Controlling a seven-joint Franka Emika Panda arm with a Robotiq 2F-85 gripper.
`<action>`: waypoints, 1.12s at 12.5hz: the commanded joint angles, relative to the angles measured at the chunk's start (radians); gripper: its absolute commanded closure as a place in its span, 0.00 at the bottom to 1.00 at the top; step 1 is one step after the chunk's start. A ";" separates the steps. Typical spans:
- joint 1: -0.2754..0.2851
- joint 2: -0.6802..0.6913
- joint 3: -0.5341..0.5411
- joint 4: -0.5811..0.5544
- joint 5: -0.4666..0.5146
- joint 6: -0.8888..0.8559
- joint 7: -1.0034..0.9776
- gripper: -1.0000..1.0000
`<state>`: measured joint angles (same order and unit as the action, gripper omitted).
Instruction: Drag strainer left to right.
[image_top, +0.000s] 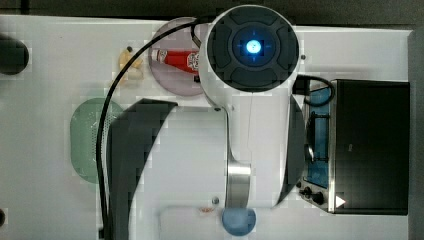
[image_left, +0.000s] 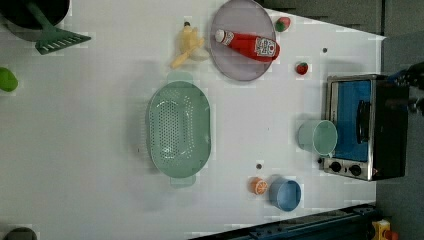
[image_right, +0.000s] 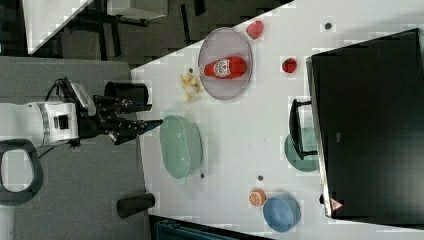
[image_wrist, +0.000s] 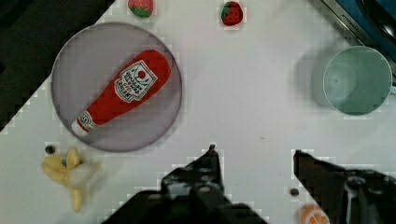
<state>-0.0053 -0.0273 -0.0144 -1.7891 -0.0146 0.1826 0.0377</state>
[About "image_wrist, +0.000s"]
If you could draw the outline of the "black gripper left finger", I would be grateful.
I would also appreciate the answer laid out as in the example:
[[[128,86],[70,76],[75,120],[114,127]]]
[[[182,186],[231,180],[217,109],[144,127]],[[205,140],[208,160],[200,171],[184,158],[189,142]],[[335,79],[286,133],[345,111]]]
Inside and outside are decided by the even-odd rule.
[[[103,224],[268,224],[224,193],[214,144],[198,159],[176,168],[158,190],[136,193]]]

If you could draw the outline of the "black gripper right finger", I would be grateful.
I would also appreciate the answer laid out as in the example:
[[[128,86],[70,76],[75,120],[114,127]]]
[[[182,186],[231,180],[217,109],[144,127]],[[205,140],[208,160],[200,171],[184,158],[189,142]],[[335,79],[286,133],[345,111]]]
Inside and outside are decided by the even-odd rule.
[[[395,178],[346,169],[298,150],[293,172],[331,224],[396,224]]]

